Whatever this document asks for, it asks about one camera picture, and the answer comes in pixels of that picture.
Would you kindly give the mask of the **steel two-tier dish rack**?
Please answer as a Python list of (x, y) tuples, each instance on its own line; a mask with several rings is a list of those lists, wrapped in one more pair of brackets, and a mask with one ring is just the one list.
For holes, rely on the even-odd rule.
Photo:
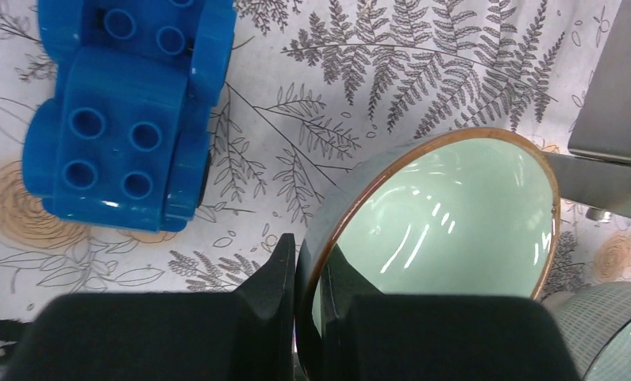
[(631, 218), (631, 1), (621, 3), (566, 155), (547, 155), (560, 196), (587, 218)]

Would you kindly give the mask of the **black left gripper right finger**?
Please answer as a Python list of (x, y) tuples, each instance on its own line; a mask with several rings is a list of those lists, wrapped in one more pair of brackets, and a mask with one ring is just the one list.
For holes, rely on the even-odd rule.
[(321, 277), (326, 380), (577, 380), (551, 314), (527, 298), (384, 294), (339, 248)]

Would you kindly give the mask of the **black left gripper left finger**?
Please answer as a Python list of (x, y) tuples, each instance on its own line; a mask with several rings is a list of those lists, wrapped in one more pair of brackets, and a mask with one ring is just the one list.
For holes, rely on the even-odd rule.
[(27, 328), (7, 380), (291, 380), (296, 247), (231, 292), (68, 294)]

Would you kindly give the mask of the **green celadon bowl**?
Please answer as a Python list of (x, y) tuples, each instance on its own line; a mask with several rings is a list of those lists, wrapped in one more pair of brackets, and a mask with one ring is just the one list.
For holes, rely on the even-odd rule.
[(631, 282), (559, 291), (541, 304), (555, 318), (582, 380), (631, 380)]
[(323, 379), (318, 308), (333, 253), (386, 294), (537, 298), (560, 235), (545, 154), (504, 129), (411, 140), (358, 164), (324, 198), (296, 269), (296, 345)]

